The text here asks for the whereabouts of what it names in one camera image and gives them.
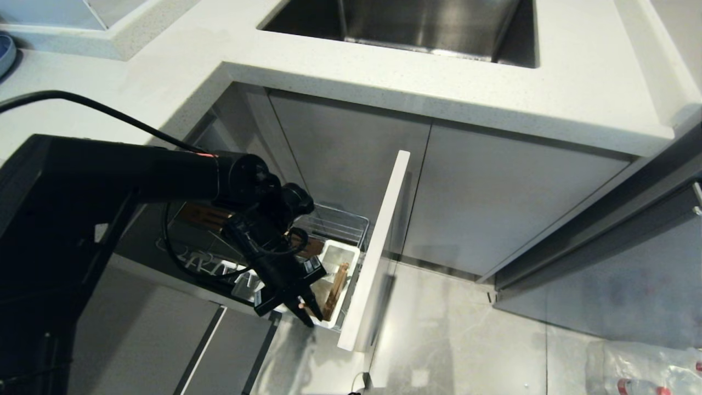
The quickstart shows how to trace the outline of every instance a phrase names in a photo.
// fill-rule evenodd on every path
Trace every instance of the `gray cabinet door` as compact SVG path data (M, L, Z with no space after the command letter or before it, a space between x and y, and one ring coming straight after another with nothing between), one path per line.
M403 254L483 276L628 164L601 150L435 122Z
M400 253L431 119L284 91L273 91L270 99L314 200L365 216L371 224L397 151L411 153L391 229L390 249Z

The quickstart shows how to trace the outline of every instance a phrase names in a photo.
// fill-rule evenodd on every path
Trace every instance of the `sink basin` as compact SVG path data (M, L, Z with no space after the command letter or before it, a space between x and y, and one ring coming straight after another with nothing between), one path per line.
M262 30L536 67L533 0L290 0Z

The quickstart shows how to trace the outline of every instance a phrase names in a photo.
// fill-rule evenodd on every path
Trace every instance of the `white quartz countertop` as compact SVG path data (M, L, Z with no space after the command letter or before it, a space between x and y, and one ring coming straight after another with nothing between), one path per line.
M23 51L0 100L44 89L88 96L182 138L232 82L516 131L640 156L661 124L612 0L535 0L538 67L257 30L281 0L201 0L127 62ZM31 134L145 144L78 105L0 115L0 160Z

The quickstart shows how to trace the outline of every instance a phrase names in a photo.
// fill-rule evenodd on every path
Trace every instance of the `blue bowl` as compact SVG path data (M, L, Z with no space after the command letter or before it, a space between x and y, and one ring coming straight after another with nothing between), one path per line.
M0 77L12 67L17 56L17 48L12 37L0 35Z

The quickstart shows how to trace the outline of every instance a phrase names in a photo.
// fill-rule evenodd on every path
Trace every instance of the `wooden handle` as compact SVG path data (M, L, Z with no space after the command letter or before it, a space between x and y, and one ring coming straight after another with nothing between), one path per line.
M346 283L346 273L349 270L349 264L345 262L339 267L339 270L334 276L334 284L331 286L331 291L329 291L329 297L326 298L326 303L322 309L322 319L325 321L331 320L331 314L334 312L334 307L336 307L336 302L339 300L339 294L341 293L341 288Z

